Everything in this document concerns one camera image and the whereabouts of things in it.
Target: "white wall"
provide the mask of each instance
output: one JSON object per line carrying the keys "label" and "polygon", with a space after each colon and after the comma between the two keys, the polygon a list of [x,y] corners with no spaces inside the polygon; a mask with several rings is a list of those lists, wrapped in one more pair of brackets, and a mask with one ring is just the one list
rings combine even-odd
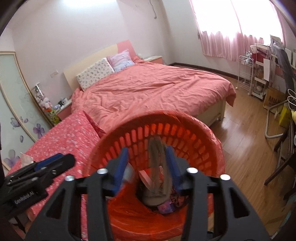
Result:
{"label": "white wall", "polygon": [[[162,0],[173,40],[174,62],[194,64],[237,75],[237,63],[202,54],[201,42],[189,0]],[[287,48],[296,48],[296,38],[282,18]]]}
{"label": "white wall", "polygon": [[[29,87],[41,83],[56,104],[72,91],[63,75],[71,64],[112,44],[129,39],[143,56],[163,55],[172,62],[162,41],[162,16],[154,19],[149,0],[30,0],[13,17],[15,51]],[[75,7],[67,3],[93,3]],[[160,2],[152,1],[157,13]],[[54,78],[50,74],[58,70]]]}
{"label": "white wall", "polygon": [[0,51],[14,51],[12,31],[6,27],[0,36]]}

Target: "metal screw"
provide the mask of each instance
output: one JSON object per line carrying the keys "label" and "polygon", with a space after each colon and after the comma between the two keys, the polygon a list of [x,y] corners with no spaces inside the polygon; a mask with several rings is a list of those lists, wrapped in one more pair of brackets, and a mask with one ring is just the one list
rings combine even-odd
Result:
{"label": "metal screw", "polygon": [[188,167],[186,170],[188,173],[197,173],[198,172],[198,170],[194,167]]}
{"label": "metal screw", "polygon": [[221,178],[222,180],[224,180],[224,181],[228,181],[228,180],[230,180],[230,176],[227,175],[227,174],[222,174],[222,175],[220,176],[220,178]]}
{"label": "metal screw", "polygon": [[101,168],[99,170],[96,171],[98,174],[106,174],[108,173],[108,170],[106,168]]}
{"label": "metal screw", "polygon": [[69,176],[66,176],[65,177],[65,181],[67,181],[67,182],[71,182],[71,181],[73,181],[75,179],[75,177],[73,176],[73,175],[69,175]]}

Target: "wall outlet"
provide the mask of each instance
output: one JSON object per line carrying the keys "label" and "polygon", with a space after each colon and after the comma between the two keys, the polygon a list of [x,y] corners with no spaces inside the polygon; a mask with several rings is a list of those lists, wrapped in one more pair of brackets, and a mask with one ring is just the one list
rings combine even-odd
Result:
{"label": "wall outlet", "polygon": [[53,78],[53,77],[55,77],[58,73],[59,73],[59,72],[58,72],[58,70],[56,69],[56,71],[53,72],[53,73],[50,75],[50,77]]}

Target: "pink duvet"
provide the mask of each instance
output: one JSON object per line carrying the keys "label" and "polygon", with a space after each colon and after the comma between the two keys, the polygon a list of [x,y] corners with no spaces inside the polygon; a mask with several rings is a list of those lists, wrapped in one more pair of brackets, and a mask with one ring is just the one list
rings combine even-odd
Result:
{"label": "pink duvet", "polygon": [[174,110],[196,116],[220,100],[233,106],[233,85],[216,74],[153,64],[137,64],[98,81],[85,92],[76,89],[72,113],[86,111],[105,130],[133,115]]}

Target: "bed leg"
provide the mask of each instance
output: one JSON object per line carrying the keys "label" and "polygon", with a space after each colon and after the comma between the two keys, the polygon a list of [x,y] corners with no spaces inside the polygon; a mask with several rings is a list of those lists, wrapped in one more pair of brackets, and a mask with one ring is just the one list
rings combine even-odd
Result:
{"label": "bed leg", "polygon": [[221,114],[220,114],[220,117],[218,118],[220,121],[222,121],[224,118],[225,106],[226,106],[226,101],[223,101],[221,104]]}

